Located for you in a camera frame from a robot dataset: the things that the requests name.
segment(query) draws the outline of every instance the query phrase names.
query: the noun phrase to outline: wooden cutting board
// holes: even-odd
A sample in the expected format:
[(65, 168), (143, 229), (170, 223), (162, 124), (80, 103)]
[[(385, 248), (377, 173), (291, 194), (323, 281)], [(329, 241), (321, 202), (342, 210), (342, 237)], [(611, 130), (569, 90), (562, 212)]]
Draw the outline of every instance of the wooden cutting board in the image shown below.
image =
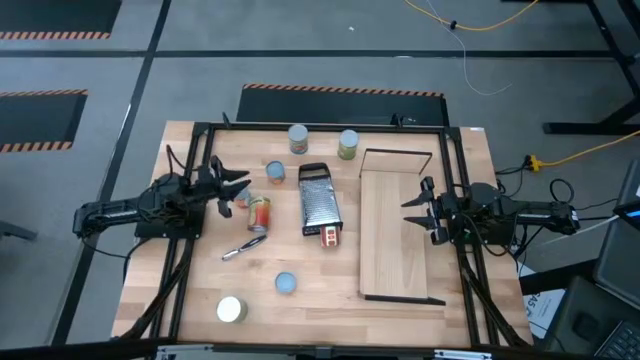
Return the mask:
[(420, 194), (419, 174), (363, 170), (360, 192), (360, 293), (426, 299), (424, 228), (404, 221), (425, 216), (401, 204)]

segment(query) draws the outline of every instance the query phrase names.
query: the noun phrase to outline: orange and black striped tape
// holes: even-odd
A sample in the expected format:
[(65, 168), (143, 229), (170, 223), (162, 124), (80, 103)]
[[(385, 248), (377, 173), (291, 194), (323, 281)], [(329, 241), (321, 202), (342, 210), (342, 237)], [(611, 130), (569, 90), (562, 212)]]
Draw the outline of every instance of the orange and black striped tape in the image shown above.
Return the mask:
[(7, 152), (28, 152), (28, 151), (50, 151), (71, 149), (73, 141), (46, 141), (23, 144), (2, 144), (0, 153)]
[(0, 92), (0, 97), (37, 95), (89, 95), (87, 89)]
[(104, 40), (110, 36), (100, 31), (0, 31), (0, 40)]
[(444, 97), (444, 94), (432, 91), (411, 90), (384, 90), (365, 88), (343, 88), (334, 86), (300, 86), (300, 85), (269, 85), (269, 84), (245, 84), (243, 89), (265, 90), (293, 90), (293, 91), (320, 91), (334, 93), (371, 94), (371, 95), (410, 95), (410, 96), (436, 96)]

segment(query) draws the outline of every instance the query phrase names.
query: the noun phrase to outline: yellow cable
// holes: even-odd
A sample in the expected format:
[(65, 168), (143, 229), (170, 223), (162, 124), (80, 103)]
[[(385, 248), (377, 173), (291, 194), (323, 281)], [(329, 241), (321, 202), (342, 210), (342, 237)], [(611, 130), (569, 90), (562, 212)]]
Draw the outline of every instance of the yellow cable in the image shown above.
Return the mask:
[[(421, 7), (417, 6), (417, 5), (415, 5), (415, 4), (413, 4), (413, 3), (412, 3), (411, 1), (409, 1), (409, 0), (404, 0), (404, 2), (405, 2), (405, 3), (407, 3), (407, 5), (411, 6), (412, 8), (414, 8), (414, 9), (416, 9), (416, 10), (420, 11), (421, 13), (423, 13), (423, 14), (425, 14), (425, 15), (428, 15), (428, 16), (432, 17), (432, 18), (433, 18), (433, 19), (435, 19), (435, 20), (438, 20), (438, 21), (440, 21), (440, 22), (443, 22), (443, 23), (445, 23), (445, 24), (447, 24), (447, 25), (451, 25), (451, 22), (450, 22), (450, 21), (447, 21), (447, 20), (445, 20), (445, 19), (443, 19), (443, 18), (441, 18), (441, 17), (438, 17), (438, 16), (433, 15), (432, 13), (428, 12), (427, 10), (425, 10), (425, 9), (423, 9), (423, 8), (421, 8)], [(518, 11), (518, 12), (517, 12), (515, 15), (513, 15), (512, 17), (510, 17), (510, 18), (508, 18), (508, 19), (506, 19), (506, 20), (504, 20), (504, 21), (501, 21), (501, 22), (499, 22), (499, 23), (497, 23), (497, 24), (495, 24), (495, 25), (491, 25), (491, 26), (487, 26), (487, 27), (483, 27), (483, 28), (473, 28), (473, 27), (468, 27), (468, 26), (463, 26), (463, 25), (456, 24), (456, 29), (458, 29), (458, 28), (459, 28), (459, 29), (462, 29), (462, 30), (468, 30), (468, 31), (489, 31), (489, 30), (493, 30), (493, 29), (498, 28), (498, 27), (500, 27), (500, 26), (502, 26), (502, 25), (504, 25), (504, 24), (506, 24), (506, 23), (509, 23), (509, 22), (513, 21), (513, 20), (514, 20), (515, 18), (517, 18), (518, 16), (520, 16), (520, 15), (524, 14), (524, 12), (525, 12), (525, 11), (527, 11), (527, 10), (531, 9), (531, 7), (532, 7), (533, 5), (535, 5), (535, 4), (537, 4), (538, 2), (540, 2), (540, 0), (533, 0), (533, 1), (531, 2), (531, 4), (529, 4), (529, 5), (527, 5), (526, 7), (524, 7), (524, 9), (522, 9), (522, 10)]]
[(606, 143), (606, 144), (598, 145), (596, 147), (592, 147), (591, 149), (587, 149), (585, 151), (581, 151), (581, 152), (579, 152), (579, 153), (577, 153), (575, 155), (571, 155), (571, 156), (566, 157), (566, 158), (564, 158), (562, 160), (558, 160), (558, 161), (554, 161), (554, 162), (550, 162), (550, 163), (546, 163), (546, 162), (540, 161), (540, 160), (535, 160), (535, 161), (537, 162), (537, 166), (538, 167), (549, 167), (549, 166), (562, 165), (562, 164), (564, 164), (566, 162), (569, 162), (569, 161), (571, 161), (571, 160), (573, 160), (575, 158), (578, 158), (580, 156), (586, 155), (586, 154), (594, 152), (594, 151), (598, 151), (600, 149), (604, 149), (604, 148), (609, 147), (611, 145), (615, 145), (617, 143), (623, 142), (623, 141), (625, 141), (627, 139), (631, 139), (632, 137), (634, 137), (636, 135), (640, 135), (640, 130), (632, 132), (631, 134), (629, 134), (627, 136), (623, 136), (618, 140), (615, 140), (615, 141), (612, 141), (612, 142), (609, 142), (609, 143)]

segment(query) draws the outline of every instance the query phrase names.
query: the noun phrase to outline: metal grater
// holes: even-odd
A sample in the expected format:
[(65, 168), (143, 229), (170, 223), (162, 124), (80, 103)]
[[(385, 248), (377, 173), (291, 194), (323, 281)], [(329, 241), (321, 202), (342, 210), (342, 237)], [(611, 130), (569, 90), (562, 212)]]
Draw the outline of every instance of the metal grater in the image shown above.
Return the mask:
[(325, 163), (300, 166), (298, 187), (302, 203), (302, 234), (320, 234), (323, 226), (334, 225), (342, 229), (331, 173)]

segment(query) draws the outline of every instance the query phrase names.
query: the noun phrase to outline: wooden table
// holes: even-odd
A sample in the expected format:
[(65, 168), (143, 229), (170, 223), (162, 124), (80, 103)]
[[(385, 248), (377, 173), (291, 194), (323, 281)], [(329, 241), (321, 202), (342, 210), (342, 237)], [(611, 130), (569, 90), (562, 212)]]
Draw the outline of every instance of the wooden table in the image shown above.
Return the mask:
[[(152, 178), (168, 172), (165, 145), (180, 160), (186, 158), (192, 122), (167, 123)], [(495, 185), (493, 165), (484, 130), (461, 129), (471, 182)], [(205, 228), (196, 241), (178, 340), (204, 343), (325, 344), (398, 347), (468, 347), (464, 301), (455, 249), (427, 241), (429, 295), (446, 306), (365, 301), (359, 289), (359, 165), (366, 147), (427, 151), (433, 153), (425, 172), (434, 177), (436, 192), (445, 190), (438, 137), (425, 134), (360, 134), (357, 157), (344, 161), (336, 156), (338, 133), (312, 132), (306, 155), (293, 155), (286, 132), (218, 130), (213, 154), (229, 169), (250, 170), (253, 195), (272, 200), (269, 238), (233, 260), (220, 257), (255, 236), (246, 230), (248, 213), (234, 206), (234, 216), (223, 219), (215, 201), (207, 210)], [(453, 169), (455, 148), (449, 143)], [(264, 168), (271, 160), (286, 167), (281, 185), (268, 182)], [(331, 169), (336, 197), (344, 220), (341, 245), (322, 249), (315, 237), (301, 234), (297, 169), (304, 163), (326, 162)], [(454, 180), (459, 174), (454, 171)], [(156, 295), (168, 240), (154, 239), (133, 255), (113, 334), (122, 334)], [(491, 294), (509, 323), (532, 342), (522, 293), (513, 259), (493, 257), (485, 250)], [(296, 274), (298, 288), (292, 295), (274, 287), (281, 271)], [(249, 307), (240, 324), (221, 323), (216, 305), (227, 295), (244, 299)], [(480, 337), (488, 342), (484, 312), (475, 300)], [(172, 299), (165, 307), (161, 335), (168, 332)]]

